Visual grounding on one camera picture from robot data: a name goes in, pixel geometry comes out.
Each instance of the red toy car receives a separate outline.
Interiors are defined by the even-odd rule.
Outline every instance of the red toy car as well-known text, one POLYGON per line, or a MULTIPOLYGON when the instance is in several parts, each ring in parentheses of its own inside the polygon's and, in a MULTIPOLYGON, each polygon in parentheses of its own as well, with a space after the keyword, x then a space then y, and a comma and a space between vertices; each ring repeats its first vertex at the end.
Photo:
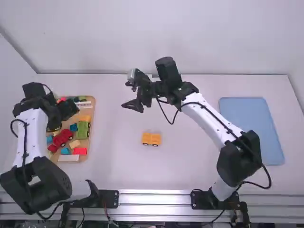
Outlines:
POLYGON ((64 147, 66 142, 73 138, 73 132, 69 129, 62 130, 58 135, 53 138, 53 144, 47 148, 49 151, 55 153, 59 147, 64 147))

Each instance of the blue puzzle piece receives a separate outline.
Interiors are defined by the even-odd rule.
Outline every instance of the blue puzzle piece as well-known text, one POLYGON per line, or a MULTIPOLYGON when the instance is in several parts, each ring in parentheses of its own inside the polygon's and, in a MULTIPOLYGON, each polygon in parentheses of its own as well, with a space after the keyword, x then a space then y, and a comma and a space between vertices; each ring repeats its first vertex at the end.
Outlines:
POLYGON ((53 143, 53 137, 52 135, 47 136, 47 144, 53 143))
POLYGON ((61 154, 65 154, 65 155, 71 154, 71 151, 68 148, 63 148, 63 149, 61 149, 60 152, 61 152, 61 154))
POLYGON ((70 126, 70 130, 73 131, 73 132, 78 131, 77 124, 76 124, 76 123, 75 123, 75 124, 72 124, 72 125, 70 126))

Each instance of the blue mat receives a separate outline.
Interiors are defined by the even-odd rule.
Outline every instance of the blue mat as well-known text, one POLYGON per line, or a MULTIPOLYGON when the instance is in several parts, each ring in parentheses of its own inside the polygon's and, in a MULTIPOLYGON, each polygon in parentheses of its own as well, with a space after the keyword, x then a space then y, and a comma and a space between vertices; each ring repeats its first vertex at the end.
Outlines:
POLYGON ((267 102, 261 97, 222 97, 220 113, 235 126, 260 137, 262 161, 265 165, 283 165, 284 154, 267 102))

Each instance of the toy car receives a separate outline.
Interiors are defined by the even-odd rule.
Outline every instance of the toy car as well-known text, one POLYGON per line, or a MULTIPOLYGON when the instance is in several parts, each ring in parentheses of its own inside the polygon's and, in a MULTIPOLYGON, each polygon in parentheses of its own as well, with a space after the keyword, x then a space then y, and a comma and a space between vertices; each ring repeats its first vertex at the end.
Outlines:
POLYGON ((89 121, 79 121, 77 123, 76 138, 86 139, 90 136, 91 123, 89 121))
POLYGON ((159 146, 162 142, 160 134, 143 133, 142 136, 142 144, 145 146, 159 146))
POLYGON ((64 147, 66 142, 72 139, 73 132, 71 132, 69 129, 64 129, 53 138, 53 144, 49 145, 47 149, 55 153, 59 147, 64 147))

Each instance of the red puzzle piece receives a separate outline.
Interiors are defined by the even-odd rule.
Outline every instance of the red puzzle piece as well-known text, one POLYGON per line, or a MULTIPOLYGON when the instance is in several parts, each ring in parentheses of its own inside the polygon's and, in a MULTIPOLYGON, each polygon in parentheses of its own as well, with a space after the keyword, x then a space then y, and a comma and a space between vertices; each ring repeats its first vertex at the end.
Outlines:
POLYGON ((75 148, 73 150, 73 154, 86 155, 87 154, 87 148, 75 148))

